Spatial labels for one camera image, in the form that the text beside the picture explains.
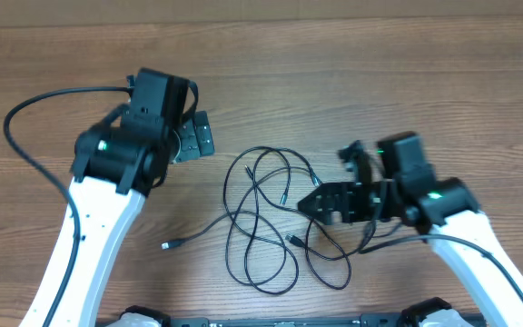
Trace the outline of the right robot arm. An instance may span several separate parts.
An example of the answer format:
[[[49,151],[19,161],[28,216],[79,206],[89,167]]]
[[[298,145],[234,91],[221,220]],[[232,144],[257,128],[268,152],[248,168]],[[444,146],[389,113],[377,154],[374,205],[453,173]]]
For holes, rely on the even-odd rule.
[[[523,326],[523,275],[495,235],[471,190],[456,177],[439,180],[422,141],[404,132],[377,142],[379,161],[360,142],[339,150],[351,182],[323,183],[297,208],[319,225],[338,212],[345,223],[364,222],[373,237],[377,222],[399,218],[416,235],[366,247],[375,252],[424,242],[453,271],[491,326]]]

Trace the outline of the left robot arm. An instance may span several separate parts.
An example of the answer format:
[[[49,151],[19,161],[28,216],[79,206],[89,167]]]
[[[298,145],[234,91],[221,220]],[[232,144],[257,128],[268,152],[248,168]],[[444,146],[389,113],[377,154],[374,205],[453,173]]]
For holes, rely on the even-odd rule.
[[[93,326],[125,235],[168,167],[214,153],[207,114],[185,103],[194,81],[142,68],[129,99],[82,132],[64,186],[16,142],[12,148],[67,201],[61,231],[23,326]]]

